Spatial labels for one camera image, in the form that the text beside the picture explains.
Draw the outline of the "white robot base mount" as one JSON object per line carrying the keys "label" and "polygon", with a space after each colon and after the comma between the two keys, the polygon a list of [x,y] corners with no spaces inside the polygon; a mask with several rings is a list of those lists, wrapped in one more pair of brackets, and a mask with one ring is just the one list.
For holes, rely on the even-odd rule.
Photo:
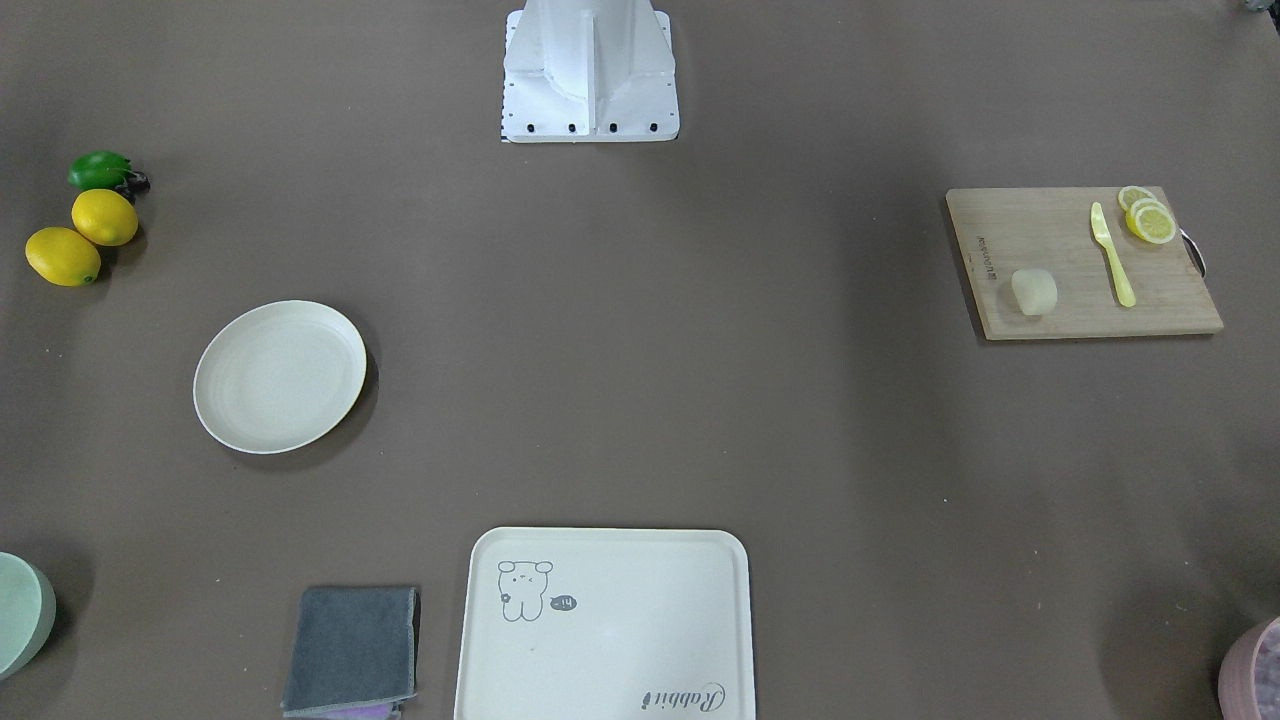
{"label": "white robot base mount", "polygon": [[500,140],[678,137],[671,19],[649,1],[527,1],[504,23]]}

